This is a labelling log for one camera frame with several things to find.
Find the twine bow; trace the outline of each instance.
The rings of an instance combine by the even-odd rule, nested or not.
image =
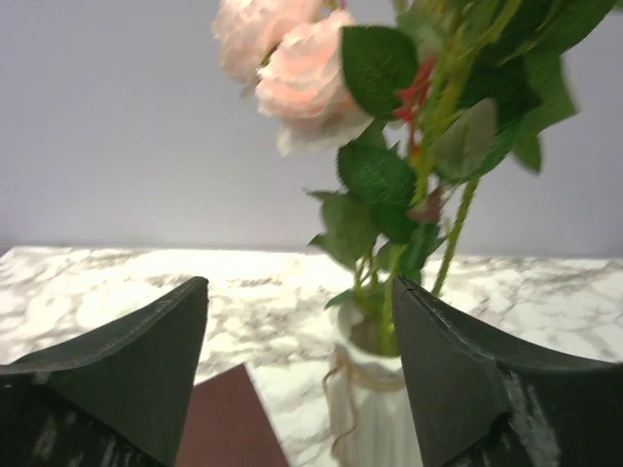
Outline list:
[[[329,407],[329,424],[331,427],[331,433],[333,433],[334,441],[331,445],[331,455],[336,459],[341,467],[350,467],[348,463],[347,451],[344,449],[343,441],[346,437],[351,435],[359,425],[359,410],[354,401],[353,385],[364,387],[377,392],[395,392],[405,387],[405,379],[403,377],[394,378],[380,378],[375,377],[371,373],[364,370],[362,367],[357,366],[348,356],[347,351],[341,347],[336,346],[333,351],[333,367],[327,372],[322,379],[322,389],[324,391],[324,397],[327,400]],[[336,426],[336,414],[335,414],[335,401],[331,400],[329,395],[328,382],[329,379],[339,372],[346,372],[346,384],[348,394],[348,408],[352,414],[352,426],[343,432],[338,432]]]

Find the ribbed white vase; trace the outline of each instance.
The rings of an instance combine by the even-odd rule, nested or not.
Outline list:
[[[342,467],[422,467],[399,357],[382,357],[350,341],[363,316],[352,305],[329,309],[335,352],[323,381]]]

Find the marble surface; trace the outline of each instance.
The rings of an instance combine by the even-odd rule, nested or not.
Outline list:
[[[438,261],[429,271],[435,272]],[[314,254],[19,247],[0,259],[0,363],[210,280],[197,381],[244,362],[293,466],[332,466],[324,303],[350,285]],[[623,261],[459,258],[444,298],[515,336],[623,360]]]

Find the plain background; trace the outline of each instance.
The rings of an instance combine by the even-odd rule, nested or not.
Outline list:
[[[389,22],[389,0],[350,0]],[[0,0],[0,247],[301,249],[304,188],[334,155],[282,159],[276,122],[218,67],[217,0]],[[581,115],[547,130],[543,174],[486,177],[463,253],[623,256],[623,17],[568,55]]]

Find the pink flower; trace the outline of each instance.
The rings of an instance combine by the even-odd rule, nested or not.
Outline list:
[[[316,19],[323,6],[324,0],[221,0],[212,32],[227,77],[254,86],[258,67],[283,35]]]
[[[338,10],[320,22],[296,26],[259,70],[259,110],[281,120],[277,147],[283,155],[343,146],[372,122],[342,78],[340,29],[350,24],[352,16]]]

